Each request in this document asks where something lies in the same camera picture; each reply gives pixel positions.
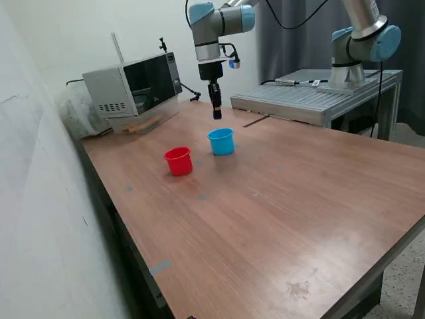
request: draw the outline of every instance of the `black cable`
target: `black cable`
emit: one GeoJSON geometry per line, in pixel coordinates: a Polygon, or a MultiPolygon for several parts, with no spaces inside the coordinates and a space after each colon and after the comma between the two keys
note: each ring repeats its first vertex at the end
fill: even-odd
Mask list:
{"type": "MultiPolygon", "coordinates": [[[[301,81],[301,82],[295,81],[294,85],[305,84],[305,83],[311,84],[311,83],[314,83],[314,81],[315,80],[301,81]]],[[[266,81],[261,82],[260,85],[264,85],[265,83],[271,83],[271,82],[275,83],[275,80],[266,80],[266,81]]],[[[328,80],[320,80],[320,83],[328,83],[328,80]]]]}
{"type": "Polygon", "coordinates": [[[240,59],[239,59],[239,56],[238,56],[238,51],[236,50],[236,47],[234,46],[233,43],[219,43],[218,45],[221,46],[221,49],[223,50],[225,57],[227,57],[227,58],[233,58],[234,57],[234,61],[236,63],[240,62],[240,59]],[[232,47],[232,49],[233,49],[232,54],[230,54],[230,55],[226,54],[226,46],[232,47]]]}
{"type": "Polygon", "coordinates": [[[378,101],[377,101],[377,108],[375,109],[375,115],[373,116],[373,127],[371,130],[371,137],[373,137],[373,131],[375,130],[375,125],[378,122],[379,104],[381,103],[381,91],[383,89],[383,73],[384,73],[384,62],[381,62],[381,75],[379,76],[378,101]]]}
{"type": "Polygon", "coordinates": [[[294,30],[299,28],[300,26],[304,25],[307,21],[309,21],[321,8],[322,6],[324,6],[326,4],[326,2],[328,2],[329,0],[325,0],[324,2],[321,3],[320,6],[317,7],[317,9],[303,22],[301,22],[299,25],[295,26],[295,27],[285,27],[281,24],[281,22],[278,19],[278,16],[275,14],[272,5],[270,4],[269,0],[266,0],[267,6],[269,7],[270,11],[273,14],[274,19],[276,20],[276,22],[279,24],[279,26],[281,26],[283,29],[285,30],[294,30]]]}
{"type": "Polygon", "coordinates": [[[189,0],[186,0],[186,5],[185,5],[186,22],[187,22],[187,25],[189,26],[189,28],[192,29],[191,23],[189,21],[189,17],[187,16],[187,4],[188,4],[188,2],[189,2],[189,0]]]}
{"type": "Polygon", "coordinates": [[[84,79],[83,79],[83,78],[80,78],[80,79],[78,79],[78,80],[71,80],[71,81],[68,81],[68,82],[66,83],[66,86],[68,86],[68,84],[70,84],[70,83],[74,83],[74,82],[81,82],[81,81],[84,81],[84,79]]]}
{"type": "Polygon", "coordinates": [[[265,80],[265,81],[261,82],[260,85],[265,85],[265,83],[271,83],[271,82],[274,83],[274,80],[265,80]]]}
{"type": "Polygon", "coordinates": [[[190,101],[199,101],[199,98],[201,97],[201,93],[196,92],[194,90],[192,90],[191,88],[189,88],[188,86],[184,85],[182,82],[180,82],[181,86],[183,88],[185,88],[186,90],[188,90],[190,93],[194,94],[195,96],[193,98],[190,99],[190,101]]]}

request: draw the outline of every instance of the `tape mark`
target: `tape mark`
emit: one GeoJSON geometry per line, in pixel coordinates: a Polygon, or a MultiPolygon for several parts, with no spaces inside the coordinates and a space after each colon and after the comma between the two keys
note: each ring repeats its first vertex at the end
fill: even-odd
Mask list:
{"type": "Polygon", "coordinates": [[[166,261],[163,261],[162,263],[159,263],[158,265],[154,266],[152,269],[149,269],[149,272],[152,276],[155,276],[160,271],[163,271],[164,269],[171,266],[171,261],[168,259],[166,261]]]}

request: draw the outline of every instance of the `speckled floor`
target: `speckled floor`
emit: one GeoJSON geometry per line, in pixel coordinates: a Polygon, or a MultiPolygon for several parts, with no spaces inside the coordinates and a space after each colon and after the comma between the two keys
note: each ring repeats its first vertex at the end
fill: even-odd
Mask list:
{"type": "MultiPolygon", "coordinates": [[[[425,137],[417,136],[404,124],[397,124],[395,141],[425,148],[425,137]]],[[[425,231],[385,270],[381,304],[365,318],[411,319],[424,264],[425,231]]]]}

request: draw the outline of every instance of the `metal rod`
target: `metal rod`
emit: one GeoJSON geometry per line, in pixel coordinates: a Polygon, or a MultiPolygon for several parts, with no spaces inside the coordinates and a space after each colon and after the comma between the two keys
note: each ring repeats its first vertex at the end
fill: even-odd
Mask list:
{"type": "Polygon", "coordinates": [[[117,53],[118,53],[118,57],[120,58],[120,62],[124,63],[124,57],[123,57],[122,52],[121,52],[121,48],[120,48],[120,44],[118,42],[117,35],[115,34],[115,32],[113,32],[113,33],[111,33],[111,36],[112,36],[112,40],[113,40],[114,45],[115,45],[115,49],[117,50],[117,53]]]}

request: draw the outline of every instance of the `table leg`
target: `table leg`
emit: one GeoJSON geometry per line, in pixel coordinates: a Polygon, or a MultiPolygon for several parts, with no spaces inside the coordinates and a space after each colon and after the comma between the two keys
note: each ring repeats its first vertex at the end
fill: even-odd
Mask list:
{"type": "Polygon", "coordinates": [[[413,319],[425,319],[425,269],[420,281],[418,298],[414,309],[413,319]]]}
{"type": "Polygon", "coordinates": [[[375,306],[381,303],[384,273],[382,273],[368,288],[361,301],[342,319],[358,319],[366,316],[375,306]]]}
{"type": "Polygon", "coordinates": [[[394,139],[398,101],[400,99],[401,84],[397,84],[394,88],[384,92],[381,96],[381,106],[378,114],[379,130],[378,139],[392,141],[394,139]]]}

